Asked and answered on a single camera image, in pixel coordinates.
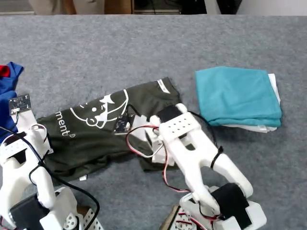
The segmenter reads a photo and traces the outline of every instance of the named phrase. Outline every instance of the gray carpet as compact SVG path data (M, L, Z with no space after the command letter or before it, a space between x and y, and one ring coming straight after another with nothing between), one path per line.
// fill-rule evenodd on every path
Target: gray carpet
M164 76L197 111L196 70L225 65L275 73L281 128L269 134L215 130L254 187L252 200L268 218L262 229L306 230L306 25L307 17L4 17L0 63L25 66L17 91L30 93L36 117ZM185 187L180 171L168 176ZM203 179L208 185L225 182L208 169ZM106 230L156 230L181 197L166 188L160 172L144 173L137 159L113 163L75 184L99 199Z

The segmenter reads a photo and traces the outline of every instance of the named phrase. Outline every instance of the red fabric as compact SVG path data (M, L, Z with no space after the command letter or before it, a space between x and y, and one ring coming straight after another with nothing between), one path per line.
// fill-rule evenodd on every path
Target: red fabric
M8 66L0 66L0 77L10 77L10 68Z

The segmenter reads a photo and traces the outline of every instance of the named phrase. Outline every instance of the dark green t-shirt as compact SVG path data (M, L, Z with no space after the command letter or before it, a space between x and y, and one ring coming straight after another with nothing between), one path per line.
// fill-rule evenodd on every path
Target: dark green t-shirt
M132 154L124 135L112 133L116 119L132 104L148 119L163 108L180 102L169 78L137 85L90 102L38 119L46 126L54 150L46 165L65 180L74 180L105 167L110 161L123 161ZM151 154L147 143L131 138L132 144ZM144 169L159 169L141 160Z

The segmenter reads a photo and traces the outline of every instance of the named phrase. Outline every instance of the teal towel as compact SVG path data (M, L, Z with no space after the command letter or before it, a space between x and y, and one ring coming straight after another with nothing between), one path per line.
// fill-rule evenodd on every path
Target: teal towel
M201 115L212 126L281 125L282 111L264 70L231 67L199 70L196 89Z

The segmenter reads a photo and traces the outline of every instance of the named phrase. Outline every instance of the blue cloth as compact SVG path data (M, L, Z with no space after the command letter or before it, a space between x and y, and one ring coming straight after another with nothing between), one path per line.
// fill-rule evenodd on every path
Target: blue cloth
M201 115L212 125L279 127L282 112L268 73L215 67L196 72Z
M0 78L0 126L17 131L16 126L10 116L9 99L16 97L15 86L19 75L23 71L23 67L14 62L9 62L7 66L10 68L10 77ZM0 143L9 135L3 135L5 132L0 130Z

